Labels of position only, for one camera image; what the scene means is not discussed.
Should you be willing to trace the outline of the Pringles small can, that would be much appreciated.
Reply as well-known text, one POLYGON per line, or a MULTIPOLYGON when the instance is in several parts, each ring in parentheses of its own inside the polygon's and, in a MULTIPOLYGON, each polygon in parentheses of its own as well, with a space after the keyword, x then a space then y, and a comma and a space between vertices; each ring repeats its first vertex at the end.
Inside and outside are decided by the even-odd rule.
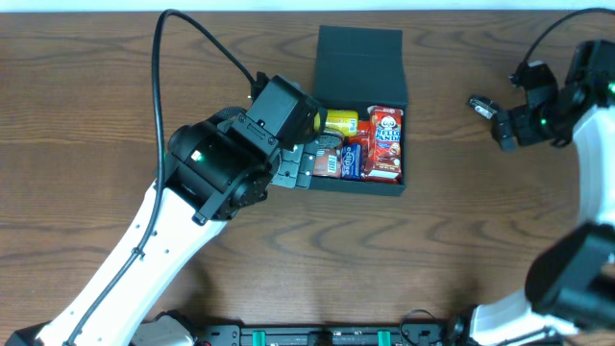
POLYGON ((344 135, 334 129, 325 129, 317 139, 318 150, 313 174, 320 177, 339 179, 341 177, 341 150, 344 135))

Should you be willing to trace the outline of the blue Eclipse mint tin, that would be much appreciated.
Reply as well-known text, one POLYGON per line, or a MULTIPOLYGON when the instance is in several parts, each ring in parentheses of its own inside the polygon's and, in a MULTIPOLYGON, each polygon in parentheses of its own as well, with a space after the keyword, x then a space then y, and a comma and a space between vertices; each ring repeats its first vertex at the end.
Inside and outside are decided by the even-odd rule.
POLYGON ((358 181, 361 173, 361 145, 353 143, 342 148, 341 178, 358 181))

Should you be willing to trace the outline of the yellow Mentos bottle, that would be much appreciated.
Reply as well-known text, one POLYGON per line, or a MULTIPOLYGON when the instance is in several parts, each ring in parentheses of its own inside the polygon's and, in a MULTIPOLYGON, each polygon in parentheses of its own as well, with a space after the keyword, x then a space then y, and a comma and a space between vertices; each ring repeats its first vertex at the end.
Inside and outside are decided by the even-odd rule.
POLYGON ((321 119, 319 114, 314 118, 313 129, 319 132, 322 127, 337 130, 347 137, 355 136, 358 128, 358 112, 327 109, 325 121, 321 119))

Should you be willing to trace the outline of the red Hacks candy bag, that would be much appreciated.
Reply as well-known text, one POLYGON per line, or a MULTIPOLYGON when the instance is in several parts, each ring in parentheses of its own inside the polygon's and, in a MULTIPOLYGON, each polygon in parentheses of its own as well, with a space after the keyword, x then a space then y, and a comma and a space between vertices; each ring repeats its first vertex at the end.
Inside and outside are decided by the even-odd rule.
POLYGON ((371 123, 369 121, 359 120, 357 126, 357 134, 347 139, 347 144, 359 144, 361 149, 361 160, 359 177, 364 177, 364 170, 369 154, 371 123))

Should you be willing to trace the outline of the Hello Panda red box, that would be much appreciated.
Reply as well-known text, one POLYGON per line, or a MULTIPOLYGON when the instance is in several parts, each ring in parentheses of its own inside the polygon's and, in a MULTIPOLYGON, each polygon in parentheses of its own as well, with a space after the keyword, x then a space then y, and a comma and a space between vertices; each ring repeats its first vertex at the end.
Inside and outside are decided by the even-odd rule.
POLYGON ((402 177, 404 112, 385 106, 371 106, 368 111, 368 150, 362 177, 370 182, 396 185, 402 177))

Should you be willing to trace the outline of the dark green box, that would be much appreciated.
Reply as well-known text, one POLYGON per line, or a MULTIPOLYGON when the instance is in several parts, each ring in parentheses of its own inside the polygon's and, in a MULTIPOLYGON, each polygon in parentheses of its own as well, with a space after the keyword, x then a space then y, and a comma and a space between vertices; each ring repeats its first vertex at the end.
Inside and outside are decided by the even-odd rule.
POLYGON ((363 121, 369 119, 370 106, 404 111, 400 165, 407 171, 408 90, 401 30, 322 25, 312 94, 325 108, 357 111, 363 121))

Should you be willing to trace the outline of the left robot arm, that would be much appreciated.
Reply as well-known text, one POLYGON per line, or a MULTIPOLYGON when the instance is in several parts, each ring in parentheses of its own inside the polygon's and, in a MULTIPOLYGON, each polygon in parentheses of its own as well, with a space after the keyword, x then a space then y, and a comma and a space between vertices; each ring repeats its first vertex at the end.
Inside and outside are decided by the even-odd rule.
POLYGON ((178 129, 127 232, 54 320, 11 345, 128 345, 178 272, 245 207, 267 197, 281 153, 310 142, 326 110, 282 76, 264 79, 249 110, 225 108, 178 129))

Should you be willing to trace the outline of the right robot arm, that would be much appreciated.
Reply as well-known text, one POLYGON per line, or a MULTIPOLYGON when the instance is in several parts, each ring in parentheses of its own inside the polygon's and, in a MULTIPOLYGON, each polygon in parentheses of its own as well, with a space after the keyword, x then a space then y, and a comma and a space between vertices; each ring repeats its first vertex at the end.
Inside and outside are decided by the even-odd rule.
POLYGON ((468 104, 491 123, 505 152, 549 143, 573 158, 575 224, 530 266, 521 289, 456 318, 456 345, 562 343, 614 328, 614 44, 581 43, 558 82, 543 62, 522 62, 512 82, 523 105, 505 109, 480 95, 468 104))

